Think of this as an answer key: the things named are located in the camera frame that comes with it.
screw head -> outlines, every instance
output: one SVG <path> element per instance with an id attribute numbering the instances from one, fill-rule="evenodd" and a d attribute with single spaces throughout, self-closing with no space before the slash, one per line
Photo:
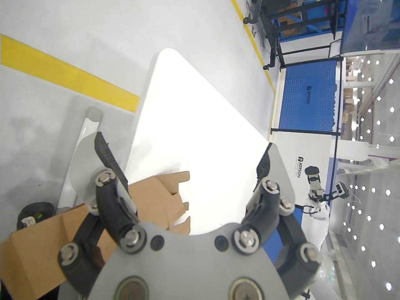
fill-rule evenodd
<path id="1" fill-rule="evenodd" d="M 218 251 L 225 252 L 229 247 L 229 242 L 225 236 L 216 236 L 214 245 Z"/>
<path id="2" fill-rule="evenodd" d="M 320 253 L 314 249 L 313 247 L 308 247 L 305 252 L 307 259 L 309 259 L 310 261 L 318 261 Z"/>
<path id="3" fill-rule="evenodd" d="M 97 186 L 104 186 L 105 184 L 109 183 L 109 181 L 114 179 L 115 179 L 115 173 L 113 172 L 113 170 L 108 169 L 104 170 L 96 177 L 95 183 Z"/>
<path id="4" fill-rule="evenodd" d="M 254 237 L 250 231 L 243 230 L 240 233 L 240 242 L 244 247 L 251 247 L 254 245 Z"/>
<path id="5" fill-rule="evenodd" d="M 286 208 L 287 210 L 288 209 L 290 209 L 292 206 L 291 206 L 291 204 L 286 200 L 286 198 L 281 198 L 280 199 L 280 204 L 284 207 L 284 208 Z"/>
<path id="6" fill-rule="evenodd" d="M 232 285 L 231 300 L 262 300 L 262 298 L 258 285 L 248 278 L 241 278 Z"/>
<path id="7" fill-rule="evenodd" d="M 161 235 L 154 236 L 150 241 L 150 247 L 153 251 L 159 251 L 164 247 L 164 237 Z"/>
<path id="8" fill-rule="evenodd" d="M 130 247 L 130 246 L 135 246 L 136 245 L 136 243 L 140 239 L 140 235 L 136 230 L 129 230 L 125 234 L 124 238 L 125 238 L 126 246 Z"/>
<path id="9" fill-rule="evenodd" d="M 149 288 L 140 277 L 132 276 L 123 280 L 115 291 L 115 300 L 148 300 Z"/>
<path id="10" fill-rule="evenodd" d="M 79 248 L 75 243 L 68 243 L 60 250 L 61 265 L 66 267 L 75 261 L 79 253 Z"/>
<path id="11" fill-rule="evenodd" d="M 274 181 L 267 181 L 267 188 L 271 191 L 278 190 L 278 184 Z"/>

metal leg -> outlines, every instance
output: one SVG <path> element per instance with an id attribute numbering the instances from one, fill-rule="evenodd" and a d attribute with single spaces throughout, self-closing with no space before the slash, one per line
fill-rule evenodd
<path id="1" fill-rule="evenodd" d="M 258 19 L 260 17 L 262 3 L 263 3 L 263 0 L 257 0 L 256 4 L 254 6 L 253 18 L 245 17 L 243 19 L 243 24 L 256 24 L 258 22 Z"/>

cardboard box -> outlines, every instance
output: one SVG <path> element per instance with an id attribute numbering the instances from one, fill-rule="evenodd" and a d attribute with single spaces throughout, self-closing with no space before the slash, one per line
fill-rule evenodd
<path id="1" fill-rule="evenodd" d="M 353 88 L 346 88 L 343 90 L 344 99 L 353 98 Z"/>
<path id="2" fill-rule="evenodd" d="M 188 235 L 190 217 L 174 226 L 188 209 L 178 194 L 179 183 L 189 181 L 189 172 L 157 175 L 128 187 L 141 221 L 149 221 L 173 233 Z M 66 279 L 57 256 L 61 247 L 73 240 L 88 214 L 85 205 L 53 216 L 9 235 L 1 244 L 1 278 L 13 300 L 35 300 Z M 104 231 L 98 247 L 104 261 L 116 248 L 116 243 Z"/>

blue panel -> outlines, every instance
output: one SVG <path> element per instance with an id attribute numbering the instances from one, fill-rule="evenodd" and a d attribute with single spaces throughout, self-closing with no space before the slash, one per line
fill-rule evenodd
<path id="1" fill-rule="evenodd" d="M 400 48 L 400 0 L 348 0 L 340 52 Z"/>
<path id="2" fill-rule="evenodd" d="M 336 61 L 286 68 L 279 128 L 331 132 Z"/>
<path id="3" fill-rule="evenodd" d="M 296 208 L 293 212 L 293 215 L 296 217 L 297 221 L 301 226 L 301 221 L 303 218 L 303 212 L 301 209 Z M 270 260 L 274 263 L 278 258 L 279 251 L 283 247 L 282 241 L 279 237 L 277 230 L 274 231 L 270 239 L 268 239 L 263 245 L 263 249 L 270 258 Z"/>

gray floor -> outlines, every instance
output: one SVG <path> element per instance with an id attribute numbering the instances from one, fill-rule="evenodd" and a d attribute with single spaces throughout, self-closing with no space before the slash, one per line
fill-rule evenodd
<path id="1" fill-rule="evenodd" d="M 363 122 L 359 120 L 358 139 L 361 135 L 364 141 L 372 144 L 400 146 L 398 73 L 397 70 L 393 76 L 394 84 L 388 83 L 379 94 L 381 100 L 374 102 L 371 113 L 367 112 L 363 116 Z M 392 106 L 395 108 L 393 113 L 390 112 Z M 395 137 L 394 142 L 390 141 L 390 136 Z M 345 182 L 351 193 L 359 199 L 351 195 L 346 200 L 334 201 L 330 225 L 338 237 L 343 239 L 343 254 L 348 260 L 358 298 L 399 300 L 400 170 L 375 172 L 357 178 L 340 176 L 339 180 Z M 392 284 L 390 291 L 386 283 Z"/>
<path id="2" fill-rule="evenodd" d="M 246 0 L 237 2 L 245 14 Z M 273 90 L 230 0 L 0 0 L 0 14 L 1 34 L 138 96 L 154 59 L 174 48 L 268 134 Z M 103 110 L 100 130 L 118 161 L 135 116 L 1 65 L 0 78 L 1 241 L 25 205 L 57 204 L 89 106 Z"/>

